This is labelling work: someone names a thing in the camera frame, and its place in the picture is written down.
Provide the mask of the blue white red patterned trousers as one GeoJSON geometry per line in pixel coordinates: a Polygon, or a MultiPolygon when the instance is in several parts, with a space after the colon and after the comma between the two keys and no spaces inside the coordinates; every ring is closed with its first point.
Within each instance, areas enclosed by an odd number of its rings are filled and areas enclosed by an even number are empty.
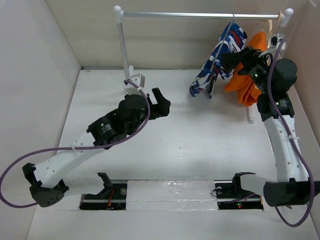
{"type": "Polygon", "coordinates": [[[238,24],[233,21],[228,23],[217,45],[189,87],[189,93],[192,97],[197,97],[203,91],[207,91],[212,97],[217,78],[229,79],[232,76],[233,71],[225,70],[222,65],[222,55],[242,51],[247,38],[246,32],[238,24]]]}

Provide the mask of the grey metal hanger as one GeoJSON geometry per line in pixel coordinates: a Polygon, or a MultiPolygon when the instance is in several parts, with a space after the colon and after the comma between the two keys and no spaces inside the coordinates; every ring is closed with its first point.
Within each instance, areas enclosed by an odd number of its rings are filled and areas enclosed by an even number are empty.
{"type": "Polygon", "coordinates": [[[235,53],[240,48],[236,44],[236,38],[233,33],[237,37],[238,25],[233,18],[223,30],[217,45],[214,47],[209,59],[206,62],[206,69],[208,72],[220,74],[223,77],[229,77],[228,72],[224,72],[222,64],[221,64],[221,54],[223,53],[235,53]]]}

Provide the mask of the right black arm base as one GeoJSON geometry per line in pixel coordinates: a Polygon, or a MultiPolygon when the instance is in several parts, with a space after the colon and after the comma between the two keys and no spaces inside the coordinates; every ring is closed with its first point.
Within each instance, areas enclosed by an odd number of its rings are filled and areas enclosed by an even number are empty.
{"type": "Polygon", "coordinates": [[[237,189],[231,180],[215,180],[211,195],[218,210],[264,210],[262,198],[253,192],[237,189]]]}

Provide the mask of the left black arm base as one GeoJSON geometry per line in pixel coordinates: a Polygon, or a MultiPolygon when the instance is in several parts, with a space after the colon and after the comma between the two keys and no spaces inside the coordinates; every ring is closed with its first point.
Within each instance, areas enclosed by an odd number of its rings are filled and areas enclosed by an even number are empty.
{"type": "Polygon", "coordinates": [[[113,190],[106,196],[99,196],[98,194],[82,194],[79,209],[85,211],[125,210],[127,188],[128,184],[126,182],[116,182],[113,184],[113,190]]]}

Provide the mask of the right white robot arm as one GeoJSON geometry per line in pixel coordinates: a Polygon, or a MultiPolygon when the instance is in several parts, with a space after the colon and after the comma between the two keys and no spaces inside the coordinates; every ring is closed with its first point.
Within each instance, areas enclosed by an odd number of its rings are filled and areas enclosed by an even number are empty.
{"type": "Polygon", "coordinates": [[[271,207],[312,204],[320,192],[320,183],[312,180],[309,169],[300,160],[295,112],[287,93],[297,80],[296,64],[287,58],[275,59],[272,54],[252,47],[223,53],[221,64],[227,71],[242,64],[238,74],[250,76],[261,90],[257,108],[270,139],[277,171],[276,181],[252,172],[237,173],[232,179],[232,193],[237,197],[255,193],[263,196],[271,207]]]}

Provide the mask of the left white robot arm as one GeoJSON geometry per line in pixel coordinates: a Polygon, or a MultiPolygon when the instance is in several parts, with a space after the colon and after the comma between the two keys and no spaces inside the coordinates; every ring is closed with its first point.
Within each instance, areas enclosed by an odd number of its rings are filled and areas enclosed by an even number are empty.
{"type": "Polygon", "coordinates": [[[66,180],[70,172],[93,156],[123,143],[142,128],[146,120],[168,116],[171,102],[157,87],[152,89],[152,93],[155,104],[149,96],[143,97],[139,92],[126,94],[116,109],[91,123],[72,147],[41,163],[24,165],[22,171],[30,183],[33,200],[46,208],[55,205],[64,196],[74,194],[75,187],[66,180]]]}

